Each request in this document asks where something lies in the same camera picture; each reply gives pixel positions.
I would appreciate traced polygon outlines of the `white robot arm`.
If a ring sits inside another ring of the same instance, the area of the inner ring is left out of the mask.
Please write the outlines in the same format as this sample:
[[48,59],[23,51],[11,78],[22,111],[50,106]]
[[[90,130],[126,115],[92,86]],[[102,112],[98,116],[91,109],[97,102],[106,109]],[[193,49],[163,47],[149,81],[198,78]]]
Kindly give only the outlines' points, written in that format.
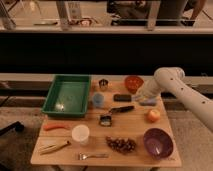
[[137,91],[140,100],[154,98],[164,90],[173,94],[184,106],[213,132],[213,101],[187,86],[185,73],[179,67],[158,68],[153,77]]

